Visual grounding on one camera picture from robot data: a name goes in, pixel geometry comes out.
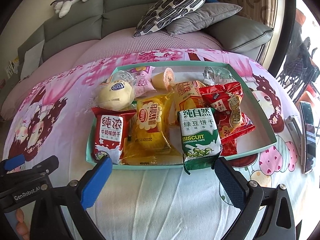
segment screw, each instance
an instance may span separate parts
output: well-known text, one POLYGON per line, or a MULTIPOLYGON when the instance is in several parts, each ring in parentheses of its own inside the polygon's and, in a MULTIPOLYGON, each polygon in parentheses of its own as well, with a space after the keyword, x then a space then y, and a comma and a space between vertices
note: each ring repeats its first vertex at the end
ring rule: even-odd
POLYGON ((257 187, 258 186, 258 183, 255 180, 250 180, 249 184, 250 184, 251 187, 257 187))
POLYGON ((75 186, 78 185, 78 181, 77 181, 76 179, 74 179, 74 180, 72 180, 72 181, 69 182, 69 185, 70 185, 71 187, 75 187, 75 186))
POLYGON ((280 184, 280 189, 286 190, 287 186, 285 184, 280 184))
POLYGON ((47 184, 43 184, 43 185, 41 185, 41 190, 46 190, 47 188, 48 188, 48 185, 47 184))

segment sofa armrest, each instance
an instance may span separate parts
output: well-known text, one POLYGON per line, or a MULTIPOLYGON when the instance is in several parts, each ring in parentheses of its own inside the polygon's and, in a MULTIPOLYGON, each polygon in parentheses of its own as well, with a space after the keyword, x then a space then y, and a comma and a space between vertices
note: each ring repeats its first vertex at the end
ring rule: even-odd
POLYGON ((204 29, 226 51, 243 54, 270 41, 273 29, 256 21, 233 15, 204 29))
POLYGON ((2 105, 7 96, 10 94, 11 90, 19 83, 19 81, 20 75, 15 73, 7 80, 4 87, 0 91, 0 109, 2 108, 2 105))

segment sofa backrest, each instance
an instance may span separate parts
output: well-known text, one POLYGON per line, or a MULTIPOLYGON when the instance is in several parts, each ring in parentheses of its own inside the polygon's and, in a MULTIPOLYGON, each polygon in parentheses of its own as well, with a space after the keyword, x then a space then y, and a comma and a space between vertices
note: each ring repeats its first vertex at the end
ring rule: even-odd
POLYGON ((20 71, 26 51, 44 40, 42 60, 83 41, 135 27, 158 0, 88 0, 72 5, 63 18, 46 20, 19 48, 20 71))

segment blue gripper pad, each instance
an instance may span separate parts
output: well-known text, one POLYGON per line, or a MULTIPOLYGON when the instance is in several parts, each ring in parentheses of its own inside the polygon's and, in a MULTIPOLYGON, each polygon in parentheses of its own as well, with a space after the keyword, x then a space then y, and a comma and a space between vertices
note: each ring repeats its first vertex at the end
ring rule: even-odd
POLYGON ((25 161, 26 160, 25 160, 23 154, 20 154, 18 156, 15 156, 11 159, 6 160, 5 164, 4 164, 4 169, 6 171, 12 171, 15 168, 21 166, 25 161))
POLYGON ((103 157, 90 172, 91 177, 81 191, 80 202, 84 210, 92 207, 97 200, 112 172, 112 160, 107 156, 103 157))
POLYGON ((242 210, 249 195, 248 181, 239 171, 235 171, 225 158, 216 160, 214 171, 234 207, 242 210))

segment patterned pillow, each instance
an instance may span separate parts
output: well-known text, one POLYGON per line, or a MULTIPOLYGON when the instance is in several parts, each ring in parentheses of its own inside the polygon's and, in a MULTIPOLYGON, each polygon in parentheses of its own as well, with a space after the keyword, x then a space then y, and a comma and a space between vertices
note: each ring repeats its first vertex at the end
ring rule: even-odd
POLYGON ((160 0, 140 20, 134 37, 156 32, 173 20, 197 10, 205 0, 160 0))

